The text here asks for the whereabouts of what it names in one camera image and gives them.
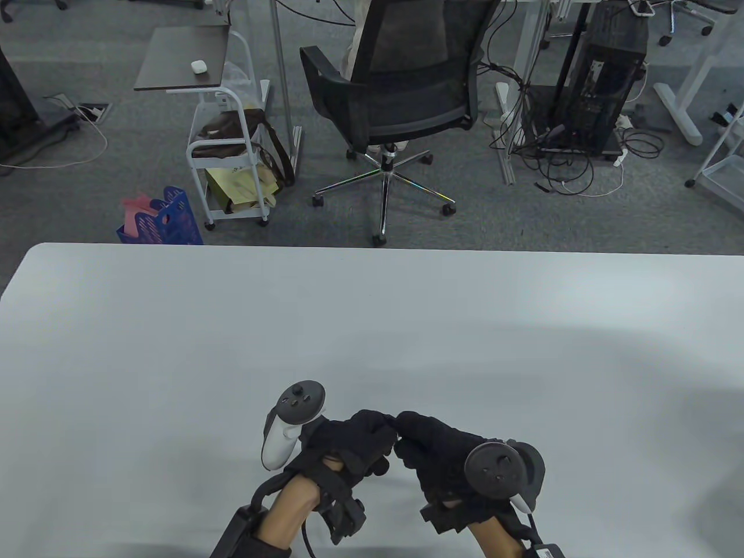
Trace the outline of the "person's left hand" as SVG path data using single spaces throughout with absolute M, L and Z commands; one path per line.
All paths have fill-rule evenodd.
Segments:
M 394 418 L 382 412 L 362 410 L 343 421 L 324 418 L 284 472 L 304 475 L 322 492 L 349 496 L 365 478 L 388 472 L 396 441 Z

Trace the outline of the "person's right hand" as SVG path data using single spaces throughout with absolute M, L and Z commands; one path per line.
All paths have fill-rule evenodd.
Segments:
M 468 455 L 488 439 L 413 411 L 399 413 L 392 424 L 399 436 L 394 452 L 405 467 L 415 471 L 428 502 L 463 509 L 476 523 L 516 515 L 508 500 L 487 499 L 466 479 Z

